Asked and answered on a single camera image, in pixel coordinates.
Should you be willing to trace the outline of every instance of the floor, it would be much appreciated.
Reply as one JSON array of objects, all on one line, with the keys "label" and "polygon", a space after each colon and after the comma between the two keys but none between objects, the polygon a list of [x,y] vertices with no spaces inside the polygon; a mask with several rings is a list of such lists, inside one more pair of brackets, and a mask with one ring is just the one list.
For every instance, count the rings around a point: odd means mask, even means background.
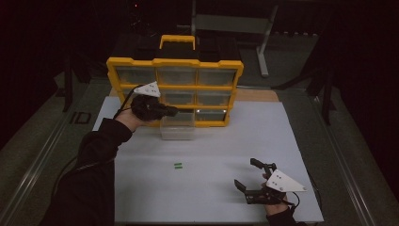
[{"label": "floor", "polygon": [[[270,89],[299,75],[317,37],[273,35],[265,58],[270,76],[260,76],[253,44],[239,43],[245,64],[238,86]],[[62,74],[57,78],[62,88]],[[383,179],[340,92],[333,90],[331,125],[321,118],[321,96],[305,92],[309,81],[276,90],[287,111],[325,222],[335,225],[398,225],[399,204]],[[92,129],[111,86],[105,76],[74,81],[74,101],[51,97],[0,152],[0,225],[37,225],[62,167]]]}]

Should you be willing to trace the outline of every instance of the yellow handle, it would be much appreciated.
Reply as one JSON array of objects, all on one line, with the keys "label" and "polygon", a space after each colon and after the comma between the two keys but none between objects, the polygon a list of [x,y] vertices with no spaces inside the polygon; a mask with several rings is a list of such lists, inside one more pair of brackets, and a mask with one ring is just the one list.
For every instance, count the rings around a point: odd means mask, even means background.
[{"label": "yellow handle", "polygon": [[163,35],[161,38],[161,43],[159,44],[159,49],[162,49],[164,41],[191,42],[193,43],[193,50],[196,49],[196,39],[194,36]]}]

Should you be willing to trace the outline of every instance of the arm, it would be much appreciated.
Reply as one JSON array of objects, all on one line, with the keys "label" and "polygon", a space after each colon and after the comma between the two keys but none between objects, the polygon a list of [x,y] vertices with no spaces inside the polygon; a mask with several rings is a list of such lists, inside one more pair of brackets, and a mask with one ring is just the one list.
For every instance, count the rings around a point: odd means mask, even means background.
[{"label": "arm", "polygon": [[[113,159],[119,145],[143,124],[126,110],[84,136],[76,165],[61,178],[40,225],[114,225]],[[96,163],[101,164],[85,168]]]},{"label": "arm", "polygon": [[264,210],[266,211],[266,218],[269,221],[270,226],[306,226],[304,222],[296,223],[293,217],[293,213],[288,208],[288,205],[281,202],[279,204],[266,204],[264,205]]}]

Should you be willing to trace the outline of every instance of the dark background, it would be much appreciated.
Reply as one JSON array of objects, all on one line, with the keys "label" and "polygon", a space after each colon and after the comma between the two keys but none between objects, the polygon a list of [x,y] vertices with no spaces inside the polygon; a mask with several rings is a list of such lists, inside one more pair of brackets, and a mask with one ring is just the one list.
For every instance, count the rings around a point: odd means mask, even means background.
[{"label": "dark background", "polygon": [[[263,17],[270,4],[202,0],[198,12]],[[56,93],[53,78],[63,72],[66,54],[79,81],[87,83],[106,77],[104,64],[119,33],[177,33],[176,24],[190,25],[190,15],[188,0],[2,1],[0,148]],[[288,36],[320,35],[303,73],[332,65],[334,85],[397,198],[398,15],[393,0],[282,1],[273,27]]]}]

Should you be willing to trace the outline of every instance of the clear plastic container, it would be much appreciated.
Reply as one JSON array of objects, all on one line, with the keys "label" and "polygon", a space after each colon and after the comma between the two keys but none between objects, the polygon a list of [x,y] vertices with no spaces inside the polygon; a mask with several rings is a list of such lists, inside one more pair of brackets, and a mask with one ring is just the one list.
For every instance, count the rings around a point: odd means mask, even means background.
[{"label": "clear plastic container", "polygon": [[227,110],[197,109],[196,121],[224,121]]},{"label": "clear plastic container", "polygon": [[194,111],[181,110],[175,117],[165,116],[160,124],[162,139],[193,139]]},{"label": "clear plastic container", "polygon": [[197,105],[228,105],[230,100],[230,91],[197,91]]},{"label": "clear plastic container", "polygon": [[235,69],[199,69],[199,85],[231,86]]},{"label": "clear plastic container", "polygon": [[194,90],[161,89],[161,102],[166,105],[193,105]]},{"label": "clear plastic container", "polygon": [[117,66],[115,68],[122,84],[146,85],[156,81],[153,67]]},{"label": "clear plastic container", "polygon": [[162,85],[195,85],[195,68],[190,67],[160,67],[157,69],[159,84]]}]

